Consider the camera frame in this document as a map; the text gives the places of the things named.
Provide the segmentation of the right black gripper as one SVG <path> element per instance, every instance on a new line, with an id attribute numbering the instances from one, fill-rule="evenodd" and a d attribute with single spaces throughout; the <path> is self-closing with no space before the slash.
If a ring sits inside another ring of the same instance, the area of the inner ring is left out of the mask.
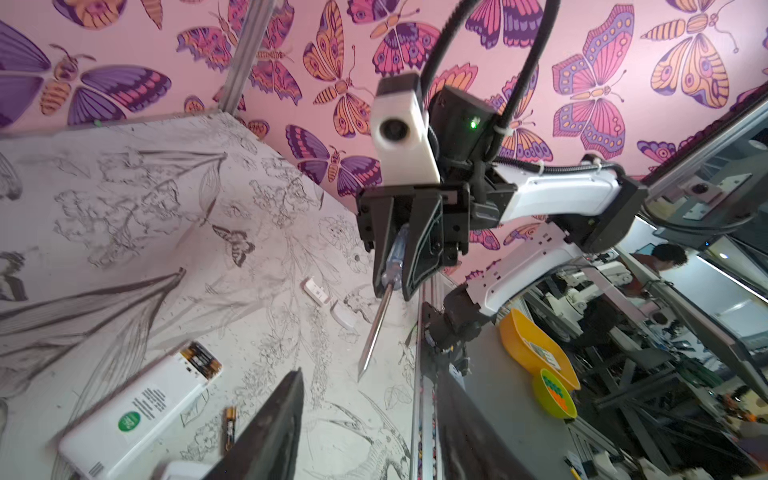
<path id="1" fill-rule="evenodd" d="M 467 253 L 471 232 L 495 226 L 501 208 L 489 200 L 490 186 L 476 187 L 473 175 L 484 171 L 496 112 L 484 101 L 445 86 L 430 100 L 429 142 L 440 183 L 365 187 L 357 196 L 357 220 L 365 249 L 374 252 L 372 288 L 385 291 L 383 274 L 394 239 L 405 224 L 402 295 L 410 301 L 440 267 L 453 267 Z"/>

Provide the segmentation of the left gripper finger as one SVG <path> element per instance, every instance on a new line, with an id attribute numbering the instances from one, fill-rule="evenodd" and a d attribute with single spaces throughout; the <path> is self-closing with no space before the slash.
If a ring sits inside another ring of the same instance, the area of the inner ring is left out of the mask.
<path id="1" fill-rule="evenodd" d="M 234 446 L 204 479 L 292 480 L 297 466 L 303 406 L 303 374 L 293 370 L 285 375 Z"/>

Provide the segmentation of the clear handle screwdriver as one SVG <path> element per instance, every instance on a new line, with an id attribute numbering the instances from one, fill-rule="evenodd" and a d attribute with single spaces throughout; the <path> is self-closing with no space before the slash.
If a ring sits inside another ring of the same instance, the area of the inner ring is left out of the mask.
<path id="1" fill-rule="evenodd" d="M 362 380 L 364 374 L 370 366 L 374 354 L 374 349 L 382 329 L 384 317 L 386 315 L 392 294 L 395 290 L 399 290 L 402 286 L 402 270 L 408 231 L 408 224 L 405 224 L 400 228 L 388 254 L 385 269 L 381 276 L 382 284 L 384 285 L 385 290 L 381 297 L 381 302 L 372 322 L 368 338 L 358 362 L 358 381 Z"/>

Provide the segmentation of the white remote with display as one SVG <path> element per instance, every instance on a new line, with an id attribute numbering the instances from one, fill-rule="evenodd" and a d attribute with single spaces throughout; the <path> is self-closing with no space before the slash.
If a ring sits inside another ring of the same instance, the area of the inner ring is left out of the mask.
<path id="1" fill-rule="evenodd" d="M 212 465 L 176 460 L 169 462 L 157 476 L 158 480 L 202 480 L 213 468 Z"/>

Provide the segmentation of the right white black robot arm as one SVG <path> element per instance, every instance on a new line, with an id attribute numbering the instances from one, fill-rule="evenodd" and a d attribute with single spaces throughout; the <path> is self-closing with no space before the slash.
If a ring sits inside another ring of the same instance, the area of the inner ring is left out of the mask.
<path id="1" fill-rule="evenodd" d="M 497 117 L 451 87 L 422 104 L 419 79 L 379 84 L 372 138 L 387 184 L 357 197 L 357 224 L 374 256 L 372 288 L 410 299 L 441 269 L 454 266 L 472 233 L 540 215 L 533 236 L 498 263 L 448 293 L 428 323 L 431 344 L 446 350 L 474 339 L 501 307 L 543 275 L 604 252 L 628 233 L 647 190 L 615 164 L 585 157 L 573 167 L 483 160 Z"/>

